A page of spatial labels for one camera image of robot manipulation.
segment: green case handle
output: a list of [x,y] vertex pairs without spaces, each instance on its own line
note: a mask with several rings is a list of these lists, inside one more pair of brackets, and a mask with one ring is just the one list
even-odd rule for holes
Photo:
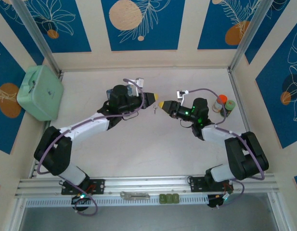
[[28,72],[25,74],[25,77],[22,82],[24,92],[30,93],[32,88],[34,87],[33,82],[30,82],[30,80],[33,78],[34,74],[36,73],[37,68],[38,68],[37,66],[30,67],[28,69]]

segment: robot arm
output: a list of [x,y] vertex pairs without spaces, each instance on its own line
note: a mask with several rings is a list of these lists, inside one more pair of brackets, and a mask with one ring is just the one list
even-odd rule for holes
[[[142,85],[142,80],[135,81]],[[54,176],[60,176],[79,188],[86,190],[90,186],[89,176],[80,168],[70,162],[72,147],[77,143],[99,133],[107,131],[117,125],[123,116],[152,105],[157,100],[153,93],[128,95],[128,89],[124,85],[117,85],[110,93],[109,100],[104,102],[102,108],[91,117],[74,125],[56,129],[49,127],[44,132],[39,145],[34,153],[35,159],[40,161],[45,155],[42,165]],[[55,145],[45,151],[56,140]]]
[[[208,185],[224,180],[243,180],[259,173],[259,169],[250,153],[244,154],[246,148],[235,133],[218,128],[208,119],[207,100],[196,98],[192,108],[187,108],[177,101],[164,101],[159,103],[170,117],[192,122],[191,128],[194,136],[203,141],[211,141],[226,148],[228,164],[213,167],[206,171]],[[240,136],[247,143],[263,171],[269,167],[267,158],[252,132]]]

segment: orange cap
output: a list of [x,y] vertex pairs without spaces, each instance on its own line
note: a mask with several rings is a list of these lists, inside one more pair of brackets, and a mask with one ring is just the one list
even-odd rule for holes
[[223,104],[226,104],[226,102],[227,102],[227,97],[226,97],[225,95],[219,95],[219,98],[221,99],[221,102],[222,102]]

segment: white table surface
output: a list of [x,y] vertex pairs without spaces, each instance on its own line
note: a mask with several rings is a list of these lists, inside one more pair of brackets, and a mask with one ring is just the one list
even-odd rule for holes
[[[159,101],[177,100],[176,90],[209,88],[236,101],[226,69],[125,69],[93,72],[66,72],[65,92],[56,128],[72,125],[94,114],[107,100],[106,90],[124,84],[123,78],[144,78],[144,92],[159,94]],[[191,107],[194,98],[208,101],[209,118],[222,117],[211,107],[215,96],[198,91],[186,96],[184,106]],[[245,132],[238,106],[221,125]],[[140,177],[204,174],[213,166],[226,163],[226,151],[214,143],[196,138],[191,128],[182,128],[179,120],[162,109],[156,114],[152,106],[138,117],[121,121],[109,131],[99,133],[73,147],[71,161],[90,177]]]

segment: green cap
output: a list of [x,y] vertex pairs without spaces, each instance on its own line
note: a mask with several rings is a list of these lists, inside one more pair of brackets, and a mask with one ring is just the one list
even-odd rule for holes
[[233,100],[228,100],[225,104],[225,108],[229,111],[232,111],[235,106],[236,106],[236,103]]

